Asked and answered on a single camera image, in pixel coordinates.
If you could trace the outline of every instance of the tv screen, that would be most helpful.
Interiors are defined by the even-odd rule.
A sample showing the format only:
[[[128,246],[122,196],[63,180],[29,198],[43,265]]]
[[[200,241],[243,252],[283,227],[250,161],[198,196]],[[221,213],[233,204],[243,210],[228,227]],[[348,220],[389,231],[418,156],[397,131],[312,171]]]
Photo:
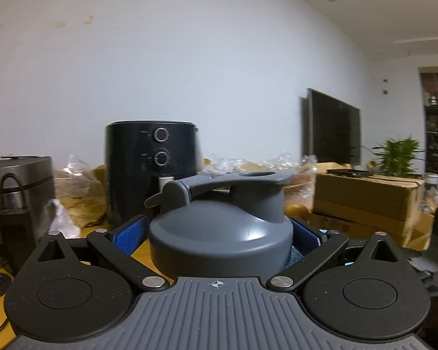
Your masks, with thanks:
[[[360,164],[360,110],[310,88],[303,106],[304,153],[318,162]]]

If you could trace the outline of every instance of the potted plant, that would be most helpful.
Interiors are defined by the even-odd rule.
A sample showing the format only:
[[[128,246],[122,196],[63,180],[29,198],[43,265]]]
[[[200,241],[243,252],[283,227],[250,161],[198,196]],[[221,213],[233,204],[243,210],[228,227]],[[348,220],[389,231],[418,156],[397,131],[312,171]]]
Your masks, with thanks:
[[[380,171],[387,176],[398,177],[410,176],[413,173],[412,161],[418,159],[417,153],[423,152],[419,149],[418,141],[410,136],[398,141],[388,138],[373,150],[379,151],[374,154],[378,157]]]

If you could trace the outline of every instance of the television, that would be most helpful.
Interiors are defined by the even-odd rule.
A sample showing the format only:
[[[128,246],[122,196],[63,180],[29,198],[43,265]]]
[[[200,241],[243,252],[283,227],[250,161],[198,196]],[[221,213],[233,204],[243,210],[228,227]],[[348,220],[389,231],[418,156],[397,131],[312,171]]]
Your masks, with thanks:
[[[302,99],[304,155],[318,162],[360,164],[360,109],[308,88]]]

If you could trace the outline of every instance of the appliance lid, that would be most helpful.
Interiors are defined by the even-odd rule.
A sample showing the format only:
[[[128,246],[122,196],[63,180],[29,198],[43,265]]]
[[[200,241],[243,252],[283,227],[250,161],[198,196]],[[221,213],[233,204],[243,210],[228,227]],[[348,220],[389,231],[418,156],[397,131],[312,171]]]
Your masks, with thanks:
[[[0,181],[3,175],[13,173],[23,186],[38,183],[43,179],[53,176],[51,157],[13,157],[0,159]],[[17,187],[17,182],[8,178],[4,188]]]

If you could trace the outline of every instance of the wall stain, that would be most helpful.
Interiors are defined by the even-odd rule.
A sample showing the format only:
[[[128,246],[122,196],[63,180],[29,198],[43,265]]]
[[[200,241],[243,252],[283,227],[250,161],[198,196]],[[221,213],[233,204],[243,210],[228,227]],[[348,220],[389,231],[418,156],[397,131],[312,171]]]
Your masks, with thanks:
[[[88,20],[83,22],[85,25],[91,25],[92,24],[92,20],[93,20],[94,16],[89,16]]]

